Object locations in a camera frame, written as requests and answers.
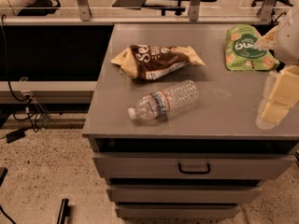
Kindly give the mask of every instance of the snack bag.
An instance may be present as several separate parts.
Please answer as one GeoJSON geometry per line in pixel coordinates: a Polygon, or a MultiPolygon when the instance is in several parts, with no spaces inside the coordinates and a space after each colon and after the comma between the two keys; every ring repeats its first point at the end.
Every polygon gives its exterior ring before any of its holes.
{"type": "Polygon", "coordinates": [[[263,35],[256,41],[255,47],[258,49],[274,49],[277,31],[278,27],[273,27],[266,35],[263,35]]]}
{"type": "Polygon", "coordinates": [[[131,45],[111,60],[131,78],[154,80],[188,63],[205,65],[192,47],[131,45]]]}
{"type": "Polygon", "coordinates": [[[257,49],[260,33],[250,25],[236,25],[226,34],[226,67],[231,71],[273,70],[279,65],[267,49],[257,49]]]}

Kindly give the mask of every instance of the black cable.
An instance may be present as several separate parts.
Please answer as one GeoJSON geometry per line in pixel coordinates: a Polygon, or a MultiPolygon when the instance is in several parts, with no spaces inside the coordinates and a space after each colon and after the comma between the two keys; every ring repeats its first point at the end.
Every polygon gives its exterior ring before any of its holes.
{"type": "Polygon", "coordinates": [[[37,133],[39,131],[39,128],[37,126],[38,121],[36,121],[36,118],[35,118],[35,123],[33,123],[29,114],[28,114],[28,119],[29,119],[29,121],[31,123],[32,129],[34,130],[35,133],[37,133]]]}
{"type": "Polygon", "coordinates": [[[9,3],[9,6],[10,6],[10,8],[11,8],[11,10],[12,10],[13,15],[16,16],[16,13],[15,13],[15,11],[13,10],[12,5],[10,4],[9,0],[7,0],[7,2],[9,3]]]}
{"type": "Polygon", "coordinates": [[[16,113],[13,113],[13,114],[12,114],[12,117],[13,117],[16,121],[25,121],[25,120],[28,120],[28,119],[29,119],[28,117],[23,118],[23,119],[17,118],[17,117],[16,117],[16,113]]]}
{"type": "Polygon", "coordinates": [[[37,123],[40,121],[40,119],[42,118],[42,114],[36,114],[35,117],[35,124],[37,125],[37,123]]]}
{"type": "Polygon", "coordinates": [[[0,205],[0,211],[3,213],[3,215],[11,221],[11,223],[16,224],[16,222],[3,210],[2,206],[0,205]]]}
{"type": "Polygon", "coordinates": [[[8,70],[8,54],[7,54],[7,38],[6,38],[6,34],[4,32],[4,28],[3,28],[3,23],[4,23],[4,18],[6,17],[5,14],[2,14],[1,16],[1,31],[2,31],[2,35],[3,35],[3,40],[4,40],[4,49],[5,49],[5,56],[6,56],[6,66],[7,66],[7,82],[8,82],[8,86],[9,86],[9,90],[10,90],[10,93],[12,94],[12,96],[19,102],[24,102],[24,100],[22,99],[19,99],[14,91],[12,90],[11,88],[11,84],[10,84],[10,77],[9,77],[9,70],[8,70]]]}
{"type": "Polygon", "coordinates": [[[285,15],[287,15],[287,13],[286,12],[282,12],[281,14],[279,14],[273,21],[271,21],[271,25],[274,25],[277,21],[278,21],[278,19],[281,17],[281,16],[285,16],[285,15]]]}

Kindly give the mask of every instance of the green snack bag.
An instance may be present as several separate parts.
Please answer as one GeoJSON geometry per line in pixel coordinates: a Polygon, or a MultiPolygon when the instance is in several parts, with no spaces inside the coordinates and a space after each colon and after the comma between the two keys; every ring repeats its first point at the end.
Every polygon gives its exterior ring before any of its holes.
{"type": "Polygon", "coordinates": [[[269,50],[255,48],[260,33],[250,25],[236,25],[226,33],[226,67],[231,71],[273,70],[279,65],[269,50]]]}

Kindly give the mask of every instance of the metal drawer unit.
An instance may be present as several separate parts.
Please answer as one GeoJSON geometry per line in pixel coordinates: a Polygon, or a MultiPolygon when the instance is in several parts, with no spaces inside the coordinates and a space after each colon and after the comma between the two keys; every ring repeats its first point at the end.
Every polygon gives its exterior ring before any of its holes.
{"type": "Polygon", "coordinates": [[[115,25],[82,134],[118,217],[233,217],[241,203],[261,193],[265,180],[294,162],[299,109],[273,130],[256,127],[267,74],[226,69],[223,48],[232,26],[115,25]],[[188,65],[154,82],[132,81],[110,62],[131,44],[192,44],[207,66],[188,65]],[[140,97],[185,79],[200,91],[191,108],[129,120],[127,109],[140,97]]]}
{"type": "Polygon", "coordinates": [[[110,178],[275,179],[294,156],[176,153],[96,153],[100,176],[110,178]]]}
{"type": "Polygon", "coordinates": [[[118,217],[132,218],[230,218],[240,208],[235,205],[167,205],[121,203],[116,207],[118,217]]]}

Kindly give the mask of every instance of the cabinet top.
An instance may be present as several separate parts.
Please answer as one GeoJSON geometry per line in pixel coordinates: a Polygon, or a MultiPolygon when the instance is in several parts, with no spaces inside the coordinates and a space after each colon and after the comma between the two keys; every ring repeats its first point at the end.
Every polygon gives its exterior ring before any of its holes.
{"type": "Polygon", "coordinates": [[[255,125],[267,72],[229,71],[225,37],[231,24],[118,24],[110,39],[83,135],[124,138],[288,139],[299,140],[299,108],[273,130],[255,125]],[[155,81],[131,80],[111,59],[132,44],[192,46],[206,67],[188,65],[155,81]],[[142,96],[185,79],[200,97],[175,114],[130,120],[127,109],[142,96]]]}

